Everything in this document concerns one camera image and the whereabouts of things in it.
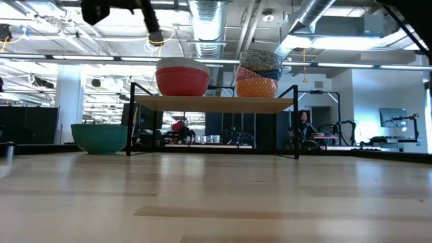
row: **orange bowl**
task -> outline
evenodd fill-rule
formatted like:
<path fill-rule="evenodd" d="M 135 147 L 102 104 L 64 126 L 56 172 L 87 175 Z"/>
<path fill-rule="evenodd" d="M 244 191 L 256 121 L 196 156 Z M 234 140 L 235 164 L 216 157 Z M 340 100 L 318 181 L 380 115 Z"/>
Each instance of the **orange bowl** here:
<path fill-rule="evenodd" d="M 271 78 L 247 78 L 236 82 L 239 97 L 273 98 L 277 93 L 277 81 Z"/>

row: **teal bowl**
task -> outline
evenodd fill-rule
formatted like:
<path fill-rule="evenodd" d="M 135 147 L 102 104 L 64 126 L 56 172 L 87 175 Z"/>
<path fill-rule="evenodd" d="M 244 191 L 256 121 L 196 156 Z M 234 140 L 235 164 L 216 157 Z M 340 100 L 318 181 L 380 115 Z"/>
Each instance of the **teal bowl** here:
<path fill-rule="evenodd" d="M 91 155 L 113 154 L 126 146 L 127 126 L 73 124 L 71 129 L 78 148 Z"/>

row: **pillar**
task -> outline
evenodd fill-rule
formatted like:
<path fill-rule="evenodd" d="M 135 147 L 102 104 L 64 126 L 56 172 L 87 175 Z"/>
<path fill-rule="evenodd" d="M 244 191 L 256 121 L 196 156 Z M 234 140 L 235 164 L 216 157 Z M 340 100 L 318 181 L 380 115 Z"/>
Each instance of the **pillar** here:
<path fill-rule="evenodd" d="M 80 65 L 59 65 L 55 87 L 55 106 L 59 108 L 57 144 L 74 141 L 70 126 L 82 123 L 85 84 Z"/>

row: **computer screen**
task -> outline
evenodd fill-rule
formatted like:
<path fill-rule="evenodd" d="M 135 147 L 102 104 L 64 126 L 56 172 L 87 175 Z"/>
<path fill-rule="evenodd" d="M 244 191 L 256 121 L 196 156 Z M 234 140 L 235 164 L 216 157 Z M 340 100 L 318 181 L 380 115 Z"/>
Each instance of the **computer screen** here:
<path fill-rule="evenodd" d="M 406 117 L 406 110 L 389 108 L 379 109 L 379 118 L 381 120 L 382 128 L 406 128 L 408 125 L 406 120 L 392 121 L 392 119 L 396 117 Z"/>

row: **person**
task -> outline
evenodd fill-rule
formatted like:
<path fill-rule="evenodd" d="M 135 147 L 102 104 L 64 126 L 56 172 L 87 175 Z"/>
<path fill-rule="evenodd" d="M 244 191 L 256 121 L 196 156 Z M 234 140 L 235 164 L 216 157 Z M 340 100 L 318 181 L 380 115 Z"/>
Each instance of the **person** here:
<path fill-rule="evenodd" d="M 313 133 L 315 133 L 315 129 L 312 124 L 308 122 L 308 113 L 305 110 L 299 112 L 300 121 L 298 123 L 298 130 L 300 132 L 300 140 L 305 141 L 308 140 Z M 294 126 L 291 126 L 288 130 L 289 136 L 293 135 Z"/>

